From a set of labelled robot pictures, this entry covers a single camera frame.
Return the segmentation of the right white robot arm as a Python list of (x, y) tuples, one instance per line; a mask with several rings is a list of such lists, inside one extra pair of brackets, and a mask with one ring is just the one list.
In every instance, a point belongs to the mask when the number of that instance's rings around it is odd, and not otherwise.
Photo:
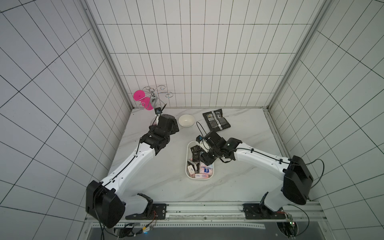
[(217, 159), (240, 161), (260, 168), (282, 181), (276, 189), (264, 194), (258, 205), (259, 213), (277, 213), (288, 204), (304, 206), (309, 200), (314, 178), (302, 158), (271, 155), (235, 138), (225, 140), (214, 131), (205, 136), (199, 135), (196, 142), (203, 150), (200, 160), (205, 165)]

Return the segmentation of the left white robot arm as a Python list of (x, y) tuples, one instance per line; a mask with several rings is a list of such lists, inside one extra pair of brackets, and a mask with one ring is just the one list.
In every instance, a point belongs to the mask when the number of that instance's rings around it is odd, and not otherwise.
[(160, 115), (158, 122), (149, 127), (138, 146), (111, 174), (100, 182), (91, 181), (86, 189), (86, 212), (94, 217), (102, 227), (112, 228), (123, 217), (140, 216), (150, 218), (153, 211), (153, 200), (136, 194), (124, 198), (130, 181), (151, 161), (170, 141), (170, 136), (179, 131), (175, 117)]

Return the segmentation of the white storage box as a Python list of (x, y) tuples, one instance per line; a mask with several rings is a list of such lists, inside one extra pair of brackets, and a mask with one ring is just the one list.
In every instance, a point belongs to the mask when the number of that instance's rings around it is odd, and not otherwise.
[(186, 175), (187, 175), (187, 177), (189, 179), (192, 179), (192, 180), (208, 180), (208, 179), (211, 179), (214, 176), (215, 172), (211, 176), (209, 176), (208, 174), (200, 174), (200, 163), (203, 163), (201, 161), (201, 156), (202, 156), (202, 153), (204, 153), (202, 148), (201, 148), (202, 150), (200, 152), (200, 162), (199, 163), (194, 163), (192, 161), (193, 153), (191, 152), (191, 147), (193, 147), (195, 145), (198, 145), (198, 143), (196, 141), (191, 141), (187, 145), (187, 153), (186, 153), (186, 161), (185, 161), (185, 163), (186, 163), (186, 167), (185, 167)]

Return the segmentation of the white bowl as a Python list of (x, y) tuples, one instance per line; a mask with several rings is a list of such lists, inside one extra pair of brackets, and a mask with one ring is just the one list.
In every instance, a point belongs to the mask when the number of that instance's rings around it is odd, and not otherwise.
[(192, 115), (185, 114), (179, 117), (178, 122), (180, 126), (189, 128), (194, 125), (195, 118)]

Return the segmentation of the pink blue tissue pack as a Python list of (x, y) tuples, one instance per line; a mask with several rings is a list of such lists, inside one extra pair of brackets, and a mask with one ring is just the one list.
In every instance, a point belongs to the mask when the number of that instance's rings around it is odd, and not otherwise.
[(208, 174), (211, 176), (214, 173), (213, 165), (206, 166), (203, 163), (200, 163), (200, 174)]

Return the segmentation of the black tissue multipack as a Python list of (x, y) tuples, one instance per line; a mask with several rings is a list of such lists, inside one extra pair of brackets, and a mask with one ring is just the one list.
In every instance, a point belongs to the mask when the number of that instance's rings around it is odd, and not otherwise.
[(203, 117), (210, 131), (219, 132), (231, 127), (227, 119), (224, 118), (222, 109), (203, 113)]

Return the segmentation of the chrome cup stand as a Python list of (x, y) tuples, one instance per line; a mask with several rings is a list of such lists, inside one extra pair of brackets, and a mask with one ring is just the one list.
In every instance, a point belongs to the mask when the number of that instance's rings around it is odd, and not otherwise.
[[(174, 96), (174, 93), (169, 92), (169, 91), (165, 91), (165, 89), (166, 89), (166, 86), (164, 86), (164, 85), (159, 85), (158, 87), (155, 87), (155, 88), (152, 88), (150, 86), (146, 86), (142, 89), (146, 94), (148, 94), (148, 95), (150, 94), (151, 104), (153, 106), (152, 110), (154, 110), (155, 108), (158, 108), (158, 107), (163, 107), (164, 104), (166, 104), (163, 100), (161, 100), (161, 98), (160, 98), (161, 94), (163, 94), (164, 97), (167, 99), (170, 99)], [(155, 118), (152, 120), (151, 126), (156, 125), (157, 117), (158, 116), (155, 114)]]

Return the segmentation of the pink cup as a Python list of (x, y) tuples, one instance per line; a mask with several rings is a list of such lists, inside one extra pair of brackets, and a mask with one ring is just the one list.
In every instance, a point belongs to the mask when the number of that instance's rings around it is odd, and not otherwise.
[(148, 111), (153, 109), (150, 94), (146, 94), (143, 90), (136, 91), (133, 94), (133, 98), (139, 104), (139, 109)]

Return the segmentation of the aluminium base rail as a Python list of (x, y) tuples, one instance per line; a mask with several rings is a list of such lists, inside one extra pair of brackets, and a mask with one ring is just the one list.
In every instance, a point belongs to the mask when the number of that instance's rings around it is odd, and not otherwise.
[(302, 231), (312, 223), (327, 222), (318, 202), (304, 206), (288, 205), (278, 213), (262, 213), (256, 203), (243, 202), (171, 202), (155, 203), (150, 215), (123, 215), (109, 227), (245, 227), (263, 229), (267, 223), (299, 225)]

